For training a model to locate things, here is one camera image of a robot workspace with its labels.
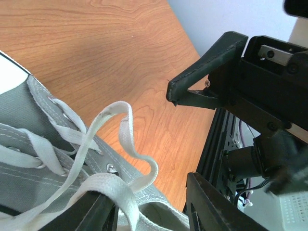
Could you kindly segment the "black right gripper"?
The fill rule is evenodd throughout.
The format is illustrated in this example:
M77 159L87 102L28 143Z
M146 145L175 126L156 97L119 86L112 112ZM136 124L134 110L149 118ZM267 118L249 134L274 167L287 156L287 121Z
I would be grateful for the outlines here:
M249 40L225 32L195 63L167 85L167 101L177 105L224 107L263 135L286 130L308 140L308 50L267 36ZM189 87L204 77L203 90Z

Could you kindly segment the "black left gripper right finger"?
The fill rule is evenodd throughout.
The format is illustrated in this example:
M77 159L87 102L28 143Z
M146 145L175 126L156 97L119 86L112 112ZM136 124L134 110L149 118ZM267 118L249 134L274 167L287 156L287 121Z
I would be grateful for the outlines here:
M191 231L265 231L199 173L188 173L186 208Z

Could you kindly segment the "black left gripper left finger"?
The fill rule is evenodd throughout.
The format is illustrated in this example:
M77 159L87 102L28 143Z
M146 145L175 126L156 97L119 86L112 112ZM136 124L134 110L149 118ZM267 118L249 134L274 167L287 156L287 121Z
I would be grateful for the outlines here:
M118 207L107 196L90 191L42 231L116 231Z

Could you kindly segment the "grey canvas sneaker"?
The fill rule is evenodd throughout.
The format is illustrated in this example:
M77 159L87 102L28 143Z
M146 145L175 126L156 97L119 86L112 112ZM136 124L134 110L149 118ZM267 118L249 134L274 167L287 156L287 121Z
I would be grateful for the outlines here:
M26 68L0 54L0 228L67 231L81 199L107 199L97 231L116 209L116 231L187 231L188 217L154 186L158 164L135 150L129 103L106 106L87 127Z

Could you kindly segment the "white shoelace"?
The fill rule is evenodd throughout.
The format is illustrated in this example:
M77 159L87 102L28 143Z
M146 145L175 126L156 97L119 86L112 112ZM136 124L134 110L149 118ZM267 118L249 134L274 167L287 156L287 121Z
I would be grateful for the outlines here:
M96 136L115 115L124 114L119 140L146 161L140 174ZM63 101L53 97L0 101L0 228L38 231L85 193L99 192L118 207L118 231L160 231L153 190L158 165L134 148L132 109L119 101L105 107L87 128Z

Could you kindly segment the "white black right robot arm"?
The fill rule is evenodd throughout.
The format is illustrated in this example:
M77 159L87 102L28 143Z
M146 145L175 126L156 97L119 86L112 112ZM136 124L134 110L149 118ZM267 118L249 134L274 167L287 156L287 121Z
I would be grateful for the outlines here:
M225 32L168 83L166 98L216 110L197 172L222 194L259 176L274 194L306 189L290 176L308 164L307 45Z

